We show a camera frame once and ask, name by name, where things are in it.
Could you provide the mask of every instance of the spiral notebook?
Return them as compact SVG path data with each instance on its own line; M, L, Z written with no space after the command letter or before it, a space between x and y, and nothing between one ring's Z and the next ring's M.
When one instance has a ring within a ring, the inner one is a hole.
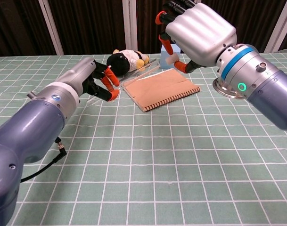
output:
M123 89L143 112L200 91L198 85L174 68L134 82L129 81Z

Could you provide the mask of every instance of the green cutting mat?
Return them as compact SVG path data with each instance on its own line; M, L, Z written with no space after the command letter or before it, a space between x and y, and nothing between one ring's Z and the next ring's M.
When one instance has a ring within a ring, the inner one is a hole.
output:
M264 56L287 73L287 53ZM0 57L0 125L84 57ZM125 92L84 95L60 134L67 157L21 184L9 225L287 225L287 132L214 91L215 71L185 75L202 90L147 113Z

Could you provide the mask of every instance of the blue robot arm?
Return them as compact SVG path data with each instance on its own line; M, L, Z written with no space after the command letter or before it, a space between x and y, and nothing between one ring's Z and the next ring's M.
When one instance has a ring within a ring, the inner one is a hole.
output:
M84 93L95 95L105 101L114 100L117 89L106 90L94 79L100 79L110 87L110 81L118 86L119 81L110 68L87 57L46 86L7 122L0 126L0 226L5 226L16 206L23 165L41 160L53 142L61 153L66 152L58 135L73 115Z

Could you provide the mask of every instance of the stuffed toy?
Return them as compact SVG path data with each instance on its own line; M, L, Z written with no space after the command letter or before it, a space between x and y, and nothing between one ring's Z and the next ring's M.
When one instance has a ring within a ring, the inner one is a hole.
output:
M107 59L107 66L117 77L122 77L128 72L135 71L149 63L149 57L139 51L117 50Z

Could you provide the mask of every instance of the silver metal housing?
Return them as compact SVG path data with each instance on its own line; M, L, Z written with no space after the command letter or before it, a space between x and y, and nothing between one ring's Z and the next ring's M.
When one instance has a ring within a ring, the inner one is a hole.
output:
M86 57L61 75L56 81L70 85L80 97L83 93L83 81L85 81L95 69L94 59L92 57Z
M240 95L239 92L234 90L232 86L230 86L226 81L222 79L222 77L218 77L213 80L213 88L218 93L232 99L245 99L244 96Z
M46 86L33 99L42 99L56 106L68 121L79 105L76 91L62 82L53 82Z
M232 47L224 51L217 61L219 74L222 75L228 63L242 50L249 48L246 45L234 49ZM270 78L279 69L271 62L260 56L257 52L251 51L242 56L229 70L225 81L234 90L245 98L258 89L258 87Z
M206 67L215 66L220 53L237 43L236 29L203 3L177 16L165 31L192 61Z

